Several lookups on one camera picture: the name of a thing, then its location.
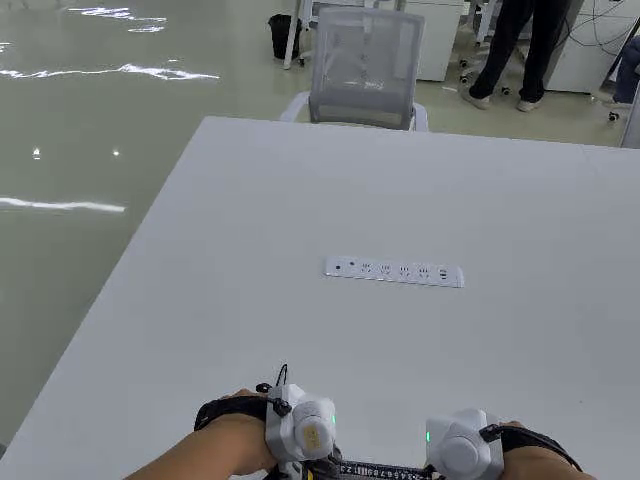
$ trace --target chair armrest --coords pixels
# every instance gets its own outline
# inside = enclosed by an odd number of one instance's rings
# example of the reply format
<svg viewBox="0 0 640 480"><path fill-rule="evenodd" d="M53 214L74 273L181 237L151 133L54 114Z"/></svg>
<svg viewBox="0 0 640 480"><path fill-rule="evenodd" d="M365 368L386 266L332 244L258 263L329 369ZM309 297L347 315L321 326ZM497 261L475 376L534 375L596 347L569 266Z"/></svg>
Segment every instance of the chair armrest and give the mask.
<svg viewBox="0 0 640 480"><path fill-rule="evenodd" d="M309 92L300 92L296 95L287 109L280 115L281 122L295 122L302 107L309 103Z"/></svg>
<svg viewBox="0 0 640 480"><path fill-rule="evenodd" d="M415 130L416 132L428 132L429 131L429 118L427 117L427 110L419 103L413 104L413 115L415 116Z"/></svg>

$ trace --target trash can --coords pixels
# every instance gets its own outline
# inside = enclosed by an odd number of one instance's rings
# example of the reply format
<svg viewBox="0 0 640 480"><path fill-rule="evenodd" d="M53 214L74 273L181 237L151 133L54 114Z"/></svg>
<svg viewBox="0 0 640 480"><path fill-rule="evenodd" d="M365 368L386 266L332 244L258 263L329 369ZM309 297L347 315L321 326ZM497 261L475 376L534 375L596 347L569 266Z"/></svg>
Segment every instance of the trash can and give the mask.
<svg viewBox="0 0 640 480"><path fill-rule="evenodd" d="M291 25L291 15L274 15L269 19L271 27L271 41L273 42L273 55L280 60L284 60L287 51L287 40L289 38L289 26ZM293 42L293 56L296 58L300 54L300 32L302 22L298 19L296 28L296 38Z"/></svg>

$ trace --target mesh chair back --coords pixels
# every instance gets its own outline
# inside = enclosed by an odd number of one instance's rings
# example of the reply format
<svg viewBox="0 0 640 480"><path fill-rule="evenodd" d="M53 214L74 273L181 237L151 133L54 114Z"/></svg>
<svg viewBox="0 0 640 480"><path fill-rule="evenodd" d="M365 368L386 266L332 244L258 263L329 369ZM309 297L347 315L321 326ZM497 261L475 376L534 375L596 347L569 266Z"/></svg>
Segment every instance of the mesh chair back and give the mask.
<svg viewBox="0 0 640 480"><path fill-rule="evenodd" d="M320 11L309 95L312 122L407 130L424 18L368 8Z"/></svg>

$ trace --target hand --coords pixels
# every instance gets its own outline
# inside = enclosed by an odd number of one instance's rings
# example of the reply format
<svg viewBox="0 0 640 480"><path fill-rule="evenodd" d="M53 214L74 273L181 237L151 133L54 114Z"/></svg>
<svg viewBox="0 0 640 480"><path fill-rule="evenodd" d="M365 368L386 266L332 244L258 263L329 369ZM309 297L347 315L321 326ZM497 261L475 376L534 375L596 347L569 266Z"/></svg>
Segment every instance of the hand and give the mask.
<svg viewBox="0 0 640 480"><path fill-rule="evenodd" d="M266 395L243 388L222 398L247 396ZM265 442L264 428L264 422L255 417L233 413L216 418L203 431L212 432L233 446L232 451L236 452L234 475L249 475L259 470L270 470L277 464Z"/></svg>

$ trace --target white cabinet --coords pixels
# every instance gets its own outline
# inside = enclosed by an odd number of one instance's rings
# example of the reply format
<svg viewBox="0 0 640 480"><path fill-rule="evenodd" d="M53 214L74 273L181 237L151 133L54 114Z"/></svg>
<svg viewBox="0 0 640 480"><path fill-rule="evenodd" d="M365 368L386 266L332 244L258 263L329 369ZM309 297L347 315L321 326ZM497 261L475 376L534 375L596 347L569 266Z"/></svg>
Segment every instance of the white cabinet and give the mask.
<svg viewBox="0 0 640 480"><path fill-rule="evenodd" d="M425 19L418 79L443 81L458 31L463 1L409 1L405 12Z"/></svg>
<svg viewBox="0 0 640 480"><path fill-rule="evenodd" d="M627 39L626 33L640 15L640 0L584 0L576 7L577 14L568 16L571 36L549 66L548 90L584 93L598 90Z"/></svg>

